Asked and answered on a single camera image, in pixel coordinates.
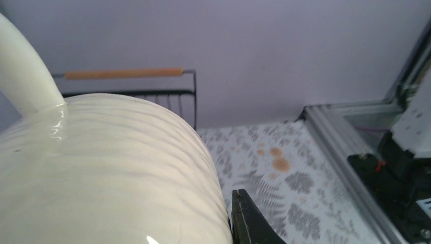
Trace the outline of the floral table mat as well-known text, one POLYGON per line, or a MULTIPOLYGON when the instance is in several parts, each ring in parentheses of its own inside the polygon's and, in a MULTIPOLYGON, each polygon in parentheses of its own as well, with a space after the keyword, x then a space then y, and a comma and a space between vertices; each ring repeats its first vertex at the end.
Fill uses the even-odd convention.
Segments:
POLYGON ((378 243, 305 125, 199 129, 226 206, 245 189, 286 243, 378 243))

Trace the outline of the aluminium rail frame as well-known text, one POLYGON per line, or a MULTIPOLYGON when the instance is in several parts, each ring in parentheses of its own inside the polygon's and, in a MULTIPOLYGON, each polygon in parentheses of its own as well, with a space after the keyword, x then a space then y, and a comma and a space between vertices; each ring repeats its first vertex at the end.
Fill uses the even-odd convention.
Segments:
POLYGON ((430 24, 384 99, 299 119, 382 243, 430 243, 430 24))

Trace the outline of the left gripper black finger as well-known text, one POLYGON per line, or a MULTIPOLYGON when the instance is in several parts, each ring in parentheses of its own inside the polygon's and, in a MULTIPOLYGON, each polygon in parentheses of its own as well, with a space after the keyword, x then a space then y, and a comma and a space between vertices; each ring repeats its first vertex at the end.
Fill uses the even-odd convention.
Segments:
POLYGON ((285 244, 245 189, 232 191, 231 227, 236 244, 285 244))

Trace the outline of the cream ribbed mug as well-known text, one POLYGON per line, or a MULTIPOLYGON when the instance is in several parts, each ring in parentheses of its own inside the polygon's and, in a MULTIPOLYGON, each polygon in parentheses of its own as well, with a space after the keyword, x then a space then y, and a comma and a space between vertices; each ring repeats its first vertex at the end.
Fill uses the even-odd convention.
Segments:
POLYGON ((233 243, 211 155, 172 111, 115 94, 64 98, 1 17, 1 243, 233 243))

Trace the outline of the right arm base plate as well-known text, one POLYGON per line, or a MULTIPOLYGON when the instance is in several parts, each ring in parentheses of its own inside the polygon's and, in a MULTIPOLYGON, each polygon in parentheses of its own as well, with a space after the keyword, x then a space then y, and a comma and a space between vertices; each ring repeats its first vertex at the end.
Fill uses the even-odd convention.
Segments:
POLYGON ((347 160, 403 238, 430 243, 430 166, 399 180, 374 155, 350 155, 347 160))

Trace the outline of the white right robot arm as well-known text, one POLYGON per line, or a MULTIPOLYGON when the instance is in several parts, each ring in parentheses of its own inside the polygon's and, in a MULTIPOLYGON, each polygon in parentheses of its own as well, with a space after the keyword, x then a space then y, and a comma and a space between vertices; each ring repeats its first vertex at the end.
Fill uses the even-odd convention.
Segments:
POLYGON ((430 72, 400 119, 386 132, 378 152, 389 172, 399 180, 430 166, 430 72))

